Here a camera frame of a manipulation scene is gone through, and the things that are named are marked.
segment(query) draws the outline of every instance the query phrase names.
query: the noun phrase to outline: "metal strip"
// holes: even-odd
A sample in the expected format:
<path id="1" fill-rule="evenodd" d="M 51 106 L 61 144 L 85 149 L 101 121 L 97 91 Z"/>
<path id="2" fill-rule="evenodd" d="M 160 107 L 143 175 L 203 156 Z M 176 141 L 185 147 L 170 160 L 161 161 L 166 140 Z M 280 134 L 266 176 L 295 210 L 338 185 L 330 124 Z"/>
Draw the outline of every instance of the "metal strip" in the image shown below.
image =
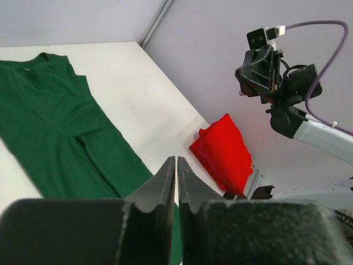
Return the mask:
<path id="1" fill-rule="evenodd" d="M 160 25 L 162 19 L 164 18 L 165 14 L 167 13 L 168 9 L 172 5 L 174 0 L 163 0 L 162 4 L 159 6 L 157 12 L 155 13 L 153 19 L 149 23 L 145 33 L 143 33 L 141 40 L 138 44 L 145 49 L 149 40 L 151 39 L 153 33 L 156 31 L 158 26 Z"/>

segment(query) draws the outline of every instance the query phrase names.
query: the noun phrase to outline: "gray wall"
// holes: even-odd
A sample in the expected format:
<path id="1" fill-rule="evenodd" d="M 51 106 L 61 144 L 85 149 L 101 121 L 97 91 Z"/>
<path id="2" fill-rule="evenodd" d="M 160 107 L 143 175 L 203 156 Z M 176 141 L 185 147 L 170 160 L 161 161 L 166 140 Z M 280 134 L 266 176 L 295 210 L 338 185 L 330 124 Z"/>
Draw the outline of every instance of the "gray wall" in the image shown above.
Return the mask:
<path id="1" fill-rule="evenodd" d="M 176 0 L 147 53 L 209 122 L 231 113 L 255 165 L 277 187 L 353 176 L 353 168 L 310 146 L 272 131 L 268 105 L 240 97 L 234 70 L 248 50 L 246 33 L 263 26 L 341 19 L 353 29 L 352 0 Z M 342 36 L 338 26 L 307 26 L 276 41 L 290 64 L 320 70 Z M 311 101 L 320 116 L 353 130 L 353 39 L 322 80 L 324 93 Z"/>
<path id="2" fill-rule="evenodd" d="M 162 0 L 0 0 L 0 46 L 139 41 Z"/>

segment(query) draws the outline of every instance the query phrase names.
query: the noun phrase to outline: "red cloth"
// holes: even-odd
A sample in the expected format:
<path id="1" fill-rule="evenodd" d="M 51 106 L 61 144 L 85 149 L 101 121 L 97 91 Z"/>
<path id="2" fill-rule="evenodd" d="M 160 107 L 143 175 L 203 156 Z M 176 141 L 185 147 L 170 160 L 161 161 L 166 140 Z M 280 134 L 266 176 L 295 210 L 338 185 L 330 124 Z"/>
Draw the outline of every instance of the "red cloth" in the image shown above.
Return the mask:
<path id="1" fill-rule="evenodd" d="M 206 130 L 200 129 L 199 136 L 190 146 L 191 152 L 222 190 L 244 195 L 253 161 L 229 114 Z"/>

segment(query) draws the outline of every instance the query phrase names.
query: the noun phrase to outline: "black object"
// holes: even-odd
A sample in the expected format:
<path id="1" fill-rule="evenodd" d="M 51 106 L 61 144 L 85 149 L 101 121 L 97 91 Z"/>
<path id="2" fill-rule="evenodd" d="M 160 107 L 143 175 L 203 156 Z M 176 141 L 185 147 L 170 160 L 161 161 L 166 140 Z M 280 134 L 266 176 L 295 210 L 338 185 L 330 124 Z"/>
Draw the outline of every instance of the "black object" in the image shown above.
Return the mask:
<path id="1" fill-rule="evenodd" d="M 295 132 L 305 121 L 306 113 L 294 105 L 303 102 L 308 90 L 317 78 L 314 64 L 294 65 L 282 60 L 282 50 L 274 50 L 269 40 L 279 36 L 279 30 L 260 28 L 247 34 L 250 50 L 245 53 L 243 65 L 236 69 L 235 76 L 241 93 L 248 97 L 259 96 L 261 103 L 270 103 L 271 127 L 282 135 L 293 138 Z M 280 62 L 286 66 L 280 74 Z M 319 82 L 311 98 L 321 95 Z"/>
<path id="2" fill-rule="evenodd" d="M 174 174 L 170 157 L 125 200 L 17 201 L 0 219 L 0 264 L 169 264 Z M 183 265 L 353 264 L 329 210 L 225 200 L 182 157 L 178 183 Z"/>

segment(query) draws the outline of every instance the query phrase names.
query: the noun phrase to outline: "white table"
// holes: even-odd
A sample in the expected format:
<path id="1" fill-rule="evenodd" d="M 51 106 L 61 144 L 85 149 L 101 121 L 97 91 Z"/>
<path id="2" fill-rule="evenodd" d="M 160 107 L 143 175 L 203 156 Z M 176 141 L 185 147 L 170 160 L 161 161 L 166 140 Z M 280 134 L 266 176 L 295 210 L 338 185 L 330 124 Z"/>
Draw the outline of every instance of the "white table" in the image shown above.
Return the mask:
<path id="1" fill-rule="evenodd" d="M 153 174 L 168 156 L 184 156 L 222 193 L 188 148 L 208 124 L 137 43 L 7 47 L 0 60 L 27 61 L 41 52 L 67 55 L 76 74 L 87 76 L 94 98 Z M 40 197 L 2 141 L 0 163 L 0 213 L 17 199 Z"/>

